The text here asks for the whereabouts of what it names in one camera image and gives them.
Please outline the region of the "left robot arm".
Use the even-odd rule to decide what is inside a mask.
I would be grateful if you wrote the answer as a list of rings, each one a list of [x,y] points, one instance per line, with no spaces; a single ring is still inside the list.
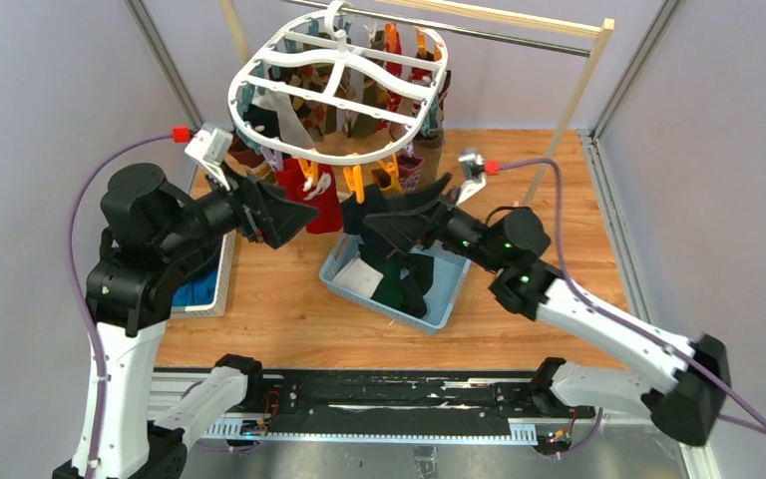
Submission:
[[[317,212],[251,177],[193,199],[151,163],[114,173],[100,207],[107,226],[81,288],[92,359],[84,426],[75,454],[54,476],[178,478],[191,449],[226,411],[265,411],[266,385],[259,361],[227,354],[175,405],[149,414],[176,291],[227,235],[244,232],[278,248]]]

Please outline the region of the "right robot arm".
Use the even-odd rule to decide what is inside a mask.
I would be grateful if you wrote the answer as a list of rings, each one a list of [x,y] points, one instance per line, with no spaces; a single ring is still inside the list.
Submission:
[[[504,207],[488,225],[457,206],[456,192],[442,194],[443,185],[393,197],[386,212],[363,223],[400,251],[438,245],[469,259],[494,275],[489,290],[503,309],[568,332],[624,366],[546,359],[530,389],[539,413],[603,408],[648,419],[685,445],[708,442],[731,383],[720,339],[689,339],[608,304],[542,260],[551,239],[532,209]]]

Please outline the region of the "black sock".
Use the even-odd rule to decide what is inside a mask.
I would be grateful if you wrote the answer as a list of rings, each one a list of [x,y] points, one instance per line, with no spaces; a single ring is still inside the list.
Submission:
[[[359,203],[355,195],[340,203],[343,217],[343,230],[346,234],[359,237],[360,258],[384,273],[391,273],[399,265],[392,246],[374,230],[365,225],[369,215],[383,214],[389,211],[385,196],[377,185],[364,187],[364,200]]]

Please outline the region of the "orange clothes peg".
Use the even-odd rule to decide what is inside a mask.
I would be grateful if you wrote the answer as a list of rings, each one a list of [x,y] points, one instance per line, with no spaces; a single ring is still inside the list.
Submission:
[[[304,176],[303,190],[309,193],[317,186],[319,181],[318,164],[311,160],[298,158],[299,169]]]
[[[345,166],[342,169],[348,193],[354,197],[357,204],[365,201],[364,181],[362,167],[359,164]]]

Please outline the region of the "beige striped ribbed sock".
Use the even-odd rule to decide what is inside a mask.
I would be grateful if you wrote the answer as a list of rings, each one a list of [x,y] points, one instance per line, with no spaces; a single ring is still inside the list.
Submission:
[[[266,159],[249,147],[236,133],[232,134],[227,154],[242,166],[247,174],[256,175],[264,183],[276,184],[276,175]]]

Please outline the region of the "lilac clothes peg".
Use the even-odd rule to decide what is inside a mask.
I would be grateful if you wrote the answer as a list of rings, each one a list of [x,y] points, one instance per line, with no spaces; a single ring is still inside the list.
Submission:
[[[279,172],[284,170],[284,158],[280,151],[261,146],[260,153],[273,171]]]

